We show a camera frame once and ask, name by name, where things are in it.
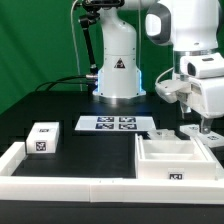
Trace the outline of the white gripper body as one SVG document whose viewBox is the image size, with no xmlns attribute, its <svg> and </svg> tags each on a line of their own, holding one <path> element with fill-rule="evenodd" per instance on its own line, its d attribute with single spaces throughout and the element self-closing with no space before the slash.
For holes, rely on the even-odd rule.
<svg viewBox="0 0 224 224">
<path fill-rule="evenodd" d="M 224 116 L 224 58 L 220 53 L 174 54 L 173 79 L 188 82 L 178 100 L 205 118 Z"/>
</svg>

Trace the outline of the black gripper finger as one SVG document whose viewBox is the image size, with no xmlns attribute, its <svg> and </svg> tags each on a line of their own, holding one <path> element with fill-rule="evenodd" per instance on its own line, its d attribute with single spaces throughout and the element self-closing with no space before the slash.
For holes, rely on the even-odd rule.
<svg viewBox="0 0 224 224">
<path fill-rule="evenodd" d="M 211 132 L 212 119 L 201 117 L 200 132 L 202 134 L 209 134 Z"/>
<path fill-rule="evenodd" d="M 183 114 L 187 114 L 191 112 L 191 108 L 187 106 L 186 104 L 184 104 L 183 102 L 180 103 L 180 106 L 181 106 L 181 111 Z"/>
</svg>

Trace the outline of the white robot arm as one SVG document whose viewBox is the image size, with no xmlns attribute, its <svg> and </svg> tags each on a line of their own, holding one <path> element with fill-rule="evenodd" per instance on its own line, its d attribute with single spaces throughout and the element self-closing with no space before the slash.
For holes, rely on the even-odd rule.
<svg viewBox="0 0 224 224">
<path fill-rule="evenodd" d="M 145 30 L 156 45 L 173 46 L 172 78 L 157 81 L 157 94 L 178 101 L 184 114 L 202 116 L 201 132 L 224 116 L 224 57 L 217 52 L 221 25 L 219 0 L 125 0 L 123 10 L 147 10 Z M 93 95 L 117 103 L 145 94 L 136 65 L 135 29 L 117 16 L 112 6 L 100 10 L 104 62 Z"/>
</svg>

